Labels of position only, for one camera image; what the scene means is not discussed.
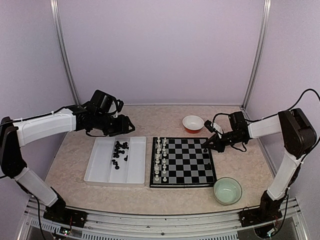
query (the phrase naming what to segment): chessboard border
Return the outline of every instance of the chessboard border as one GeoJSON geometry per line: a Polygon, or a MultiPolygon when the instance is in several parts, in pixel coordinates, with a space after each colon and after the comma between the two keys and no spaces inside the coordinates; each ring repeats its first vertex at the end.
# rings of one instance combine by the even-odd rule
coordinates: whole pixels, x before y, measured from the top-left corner
{"type": "MultiPolygon", "coordinates": [[[[166,138],[169,139],[205,139],[208,140],[207,137],[160,137],[161,140],[166,138]]],[[[154,156],[156,155],[156,144],[157,144],[158,137],[155,136],[152,138],[152,154],[151,154],[151,169],[150,169],[150,182],[149,188],[156,188],[156,189],[185,189],[185,188],[210,188],[213,187],[214,184],[217,182],[217,175],[216,175],[216,168],[214,165],[214,158],[212,156],[211,149],[208,149],[209,159],[212,167],[212,174],[213,174],[213,183],[184,183],[178,185],[176,183],[167,183],[164,185],[163,183],[154,183],[153,176],[155,171],[155,163],[154,163],[154,156]]]]}

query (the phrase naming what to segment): chessboard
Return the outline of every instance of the chessboard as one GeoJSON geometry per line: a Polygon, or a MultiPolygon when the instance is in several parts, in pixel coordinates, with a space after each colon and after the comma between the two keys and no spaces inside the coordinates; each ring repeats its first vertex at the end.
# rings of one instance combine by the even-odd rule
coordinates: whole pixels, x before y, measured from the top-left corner
{"type": "Polygon", "coordinates": [[[217,181],[208,138],[154,137],[150,188],[212,187],[217,181]]]}

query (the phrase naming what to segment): white plastic tray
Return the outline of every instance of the white plastic tray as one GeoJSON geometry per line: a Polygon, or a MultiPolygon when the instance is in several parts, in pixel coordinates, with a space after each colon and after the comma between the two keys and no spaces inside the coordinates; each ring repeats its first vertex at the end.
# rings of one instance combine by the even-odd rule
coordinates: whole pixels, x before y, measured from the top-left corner
{"type": "Polygon", "coordinates": [[[145,136],[105,137],[94,142],[84,181],[88,185],[113,187],[144,187],[146,166],[145,136]],[[128,142],[129,149],[113,158],[116,142],[128,142]],[[118,162],[115,169],[112,159],[118,162]]]}

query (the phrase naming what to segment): green bowl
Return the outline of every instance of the green bowl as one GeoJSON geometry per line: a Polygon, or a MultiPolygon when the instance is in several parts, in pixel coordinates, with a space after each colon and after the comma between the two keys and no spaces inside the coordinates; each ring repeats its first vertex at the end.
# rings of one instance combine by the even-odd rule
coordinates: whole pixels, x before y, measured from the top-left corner
{"type": "Polygon", "coordinates": [[[231,205],[238,202],[242,196],[240,184],[230,177],[222,177],[213,185],[215,199],[223,205],[231,205]]]}

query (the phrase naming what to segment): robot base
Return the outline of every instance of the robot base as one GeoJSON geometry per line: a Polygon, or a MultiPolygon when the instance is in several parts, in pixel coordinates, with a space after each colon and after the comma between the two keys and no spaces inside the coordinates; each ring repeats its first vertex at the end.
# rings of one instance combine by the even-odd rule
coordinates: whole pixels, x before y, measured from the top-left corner
{"type": "Polygon", "coordinates": [[[50,221],[68,226],[75,226],[78,228],[83,228],[87,220],[87,213],[85,211],[79,211],[69,208],[64,209],[64,216],[66,217],[56,217],[54,215],[51,215],[48,211],[45,211],[43,214],[44,219],[48,219],[50,221]]]}
{"type": "Polygon", "coordinates": [[[252,225],[263,224],[266,222],[274,221],[276,220],[276,217],[278,219],[282,218],[281,211],[275,211],[272,215],[265,217],[263,220],[259,219],[259,214],[260,214],[259,207],[254,209],[249,209],[249,210],[243,210],[239,212],[241,226],[244,228],[252,225]]]}

